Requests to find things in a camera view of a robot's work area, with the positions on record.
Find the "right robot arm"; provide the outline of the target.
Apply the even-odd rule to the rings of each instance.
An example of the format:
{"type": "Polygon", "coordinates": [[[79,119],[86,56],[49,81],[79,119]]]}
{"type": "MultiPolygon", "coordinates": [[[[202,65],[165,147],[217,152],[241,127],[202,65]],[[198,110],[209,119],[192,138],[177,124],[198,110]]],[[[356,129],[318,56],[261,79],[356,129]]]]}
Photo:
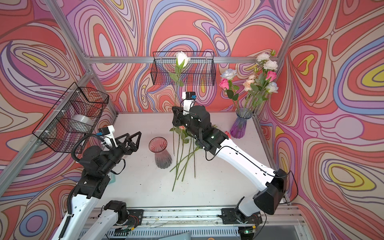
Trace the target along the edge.
{"type": "Polygon", "coordinates": [[[247,219],[260,211],[274,215],[288,188],[288,176],[282,169],[269,168],[241,148],[220,129],[212,126],[209,112],[204,106],[193,106],[189,110],[173,107],[174,127],[183,126],[188,136],[213,157],[221,158],[246,176],[257,191],[242,197],[234,209],[237,222],[245,224],[247,219]]]}

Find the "white blue rose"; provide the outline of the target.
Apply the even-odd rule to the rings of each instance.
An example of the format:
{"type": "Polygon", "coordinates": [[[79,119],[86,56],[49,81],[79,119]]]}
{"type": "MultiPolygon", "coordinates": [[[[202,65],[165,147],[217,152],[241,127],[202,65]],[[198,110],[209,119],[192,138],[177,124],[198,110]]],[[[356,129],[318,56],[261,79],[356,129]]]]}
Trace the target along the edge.
{"type": "Polygon", "coordinates": [[[273,94],[273,93],[278,93],[278,85],[275,82],[270,82],[266,87],[265,87],[265,92],[268,94],[273,94]]]}
{"type": "Polygon", "coordinates": [[[224,73],[221,74],[221,78],[232,80],[237,75],[237,71],[233,69],[227,69],[224,73]]]}

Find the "peach rose spray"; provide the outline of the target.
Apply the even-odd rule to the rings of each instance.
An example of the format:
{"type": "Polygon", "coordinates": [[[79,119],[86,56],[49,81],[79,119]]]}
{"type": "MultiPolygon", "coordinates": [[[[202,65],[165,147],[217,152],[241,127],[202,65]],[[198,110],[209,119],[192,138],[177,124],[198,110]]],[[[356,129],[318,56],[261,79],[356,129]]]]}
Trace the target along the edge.
{"type": "Polygon", "coordinates": [[[246,95],[246,102],[245,102],[245,107],[247,108],[248,107],[248,104],[250,102],[250,99],[253,95],[253,88],[252,88],[252,85],[255,84],[256,82],[256,75],[251,75],[248,77],[248,79],[243,83],[243,86],[244,86],[244,91],[247,93],[246,95]]]}

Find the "purple ribbed glass vase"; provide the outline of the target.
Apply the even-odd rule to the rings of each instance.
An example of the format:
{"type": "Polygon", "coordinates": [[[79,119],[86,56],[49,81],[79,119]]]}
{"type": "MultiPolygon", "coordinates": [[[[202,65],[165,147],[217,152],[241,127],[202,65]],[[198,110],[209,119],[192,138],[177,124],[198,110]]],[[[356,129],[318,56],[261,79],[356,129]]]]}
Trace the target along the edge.
{"type": "Polygon", "coordinates": [[[230,134],[235,139],[241,139],[245,135],[247,122],[252,118],[253,114],[247,108],[239,108],[236,111],[236,115],[237,118],[231,127],[230,134]]]}

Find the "silver tape roll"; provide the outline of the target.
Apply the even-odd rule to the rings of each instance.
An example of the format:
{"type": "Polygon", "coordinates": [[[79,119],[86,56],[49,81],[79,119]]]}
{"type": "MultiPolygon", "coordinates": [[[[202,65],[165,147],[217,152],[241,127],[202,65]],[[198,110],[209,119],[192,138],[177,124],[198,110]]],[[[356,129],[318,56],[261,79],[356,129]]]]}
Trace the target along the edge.
{"type": "Polygon", "coordinates": [[[80,115],[80,114],[74,115],[72,117],[72,120],[80,122],[80,123],[88,125],[88,126],[93,126],[94,125],[94,121],[92,119],[90,119],[87,116],[80,115]]]}

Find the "red glass vase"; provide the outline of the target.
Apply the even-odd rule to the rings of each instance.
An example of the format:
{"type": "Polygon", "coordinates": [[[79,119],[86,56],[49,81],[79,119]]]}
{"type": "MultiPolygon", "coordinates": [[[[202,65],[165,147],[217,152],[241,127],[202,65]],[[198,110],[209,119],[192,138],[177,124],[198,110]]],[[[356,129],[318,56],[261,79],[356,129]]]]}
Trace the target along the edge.
{"type": "Polygon", "coordinates": [[[167,147],[168,142],[163,137],[155,137],[149,143],[149,149],[155,154],[155,163],[160,169],[167,169],[172,164],[172,156],[167,147]]]}

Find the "flower pile on table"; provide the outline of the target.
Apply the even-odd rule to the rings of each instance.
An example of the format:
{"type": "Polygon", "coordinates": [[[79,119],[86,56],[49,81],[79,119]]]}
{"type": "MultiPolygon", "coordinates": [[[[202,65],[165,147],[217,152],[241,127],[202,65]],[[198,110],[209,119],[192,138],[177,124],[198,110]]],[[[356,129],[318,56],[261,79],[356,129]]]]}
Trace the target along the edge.
{"type": "Polygon", "coordinates": [[[172,191],[175,190],[176,183],[179,179],[184,181],[188,164],[192,160],[194,167],[194,177],[196,178],[196,153],[202,149],[195,143],[195,139],[188,135],[185,127],[172,127],[170,132],[173,133],[173,153],[176,156],[176,165],[170,170],[175,172],[172,191]]]}

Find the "pink rose stem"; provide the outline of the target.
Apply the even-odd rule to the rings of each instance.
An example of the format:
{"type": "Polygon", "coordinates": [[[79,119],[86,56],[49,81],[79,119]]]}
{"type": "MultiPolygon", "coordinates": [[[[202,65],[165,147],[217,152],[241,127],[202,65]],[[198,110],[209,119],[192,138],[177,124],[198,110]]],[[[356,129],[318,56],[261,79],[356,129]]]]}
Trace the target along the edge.
{"type": "Polygon", "coordinates": [[[222,78],[219,86],[225,91],[227,97],[232,100],[234,110],[239,107],[239,87],[234,85],[232,80],[222,78]]]}

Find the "white rose spray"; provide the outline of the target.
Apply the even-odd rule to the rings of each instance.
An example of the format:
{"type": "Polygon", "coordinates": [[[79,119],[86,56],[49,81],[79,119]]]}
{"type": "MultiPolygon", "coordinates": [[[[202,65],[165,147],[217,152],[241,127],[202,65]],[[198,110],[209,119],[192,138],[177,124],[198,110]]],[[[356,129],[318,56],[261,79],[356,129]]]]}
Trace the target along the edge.
{"type": "Polygon", "coordinates": [[[277,61],[272,60],[272,57],[275,55],[276,51],[272,50],[270,53],[262,53],[256,57],[256,61],[258,65],[262,67],[264,73],[277,71],[279,65],[277,61]]]}

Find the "small teal clock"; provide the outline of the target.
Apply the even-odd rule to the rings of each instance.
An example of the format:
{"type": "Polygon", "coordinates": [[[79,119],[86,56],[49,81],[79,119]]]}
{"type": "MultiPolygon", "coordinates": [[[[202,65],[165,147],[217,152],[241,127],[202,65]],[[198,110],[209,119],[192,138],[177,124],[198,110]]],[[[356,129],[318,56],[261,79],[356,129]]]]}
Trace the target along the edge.
{"type": "Polygon", "coordinates": [[[116,175],[115,174],[109,173],[108,176],[110,178],[109,185],[116,182],[116,175]]]}

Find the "white rosebud stem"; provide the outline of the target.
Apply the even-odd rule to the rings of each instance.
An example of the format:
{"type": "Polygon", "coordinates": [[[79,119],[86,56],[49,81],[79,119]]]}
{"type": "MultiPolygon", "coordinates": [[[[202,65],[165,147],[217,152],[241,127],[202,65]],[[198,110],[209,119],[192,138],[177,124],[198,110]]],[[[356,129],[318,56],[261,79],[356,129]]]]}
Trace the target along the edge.
{"type": "Polygon", "coordinates": [[[187,67],[190,57],[187,56],[186,53],[183,51],[176,53],[176,63],[175,63],[175,72],[170,72],[169,76],[174,81],[174,84],[176,86],[175,88],[175,94],[174,94],[174,105],[172,107],[172,110],[174,110],[174,107],[176,107],[176,104],[178,103],[178,90],[179,88],[183,87],[185,85],[184,80],[182,80],[182,73],[183,70],[187,67]]]}

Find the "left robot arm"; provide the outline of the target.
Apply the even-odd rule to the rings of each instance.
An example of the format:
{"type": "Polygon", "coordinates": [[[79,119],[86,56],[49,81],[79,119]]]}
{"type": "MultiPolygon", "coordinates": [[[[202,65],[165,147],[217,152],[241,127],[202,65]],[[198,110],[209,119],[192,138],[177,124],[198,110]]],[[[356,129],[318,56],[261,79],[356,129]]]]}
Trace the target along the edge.
{"type": "MultiPolygon", "coordinates": [[[[129,156],[139,149],[141,132],[133,135],[124,134],[118,138],[113,138],[112,132],[108,135],[88,134],[83,136],[71,151],[72,158],[84,169],[82,177],[76,186],[71,190],[67,200],[67,213],[55,232],[52,240],[77,240],[84,228],[87,219],[110,182],[109,173],[121,174],[126,167],[123,156],[129,156]],[[90,137],[97,138],[105,144],[108,149],[103,151],[99,146],[87,148],[79,159],[76,156],[77,148],[90,137]],[[124,166],[119,173],[112,169],[123,160],[124,166]]],[[[104,207],[103,212],[95,224],[81,238],[82,240],[101,240],[107,231],[115,224],[122,225],[129,218],[127,205],[122,201],[110,201],[104,207]]]]}

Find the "metal base rail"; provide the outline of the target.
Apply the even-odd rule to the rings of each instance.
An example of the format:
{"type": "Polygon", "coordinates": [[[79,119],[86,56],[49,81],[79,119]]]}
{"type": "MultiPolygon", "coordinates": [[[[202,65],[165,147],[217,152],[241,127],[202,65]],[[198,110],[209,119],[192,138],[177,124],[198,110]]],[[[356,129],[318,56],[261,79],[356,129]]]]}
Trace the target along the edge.
{"type": "Polygon", "coordinates": [[[80,208],[54,240],[309,240],[298,210],[283,208],[275,216],[257,212],[244,223],[230,206],[128,209],[118,224],[118,213],[105,210],[86,215],[80,208]]]}

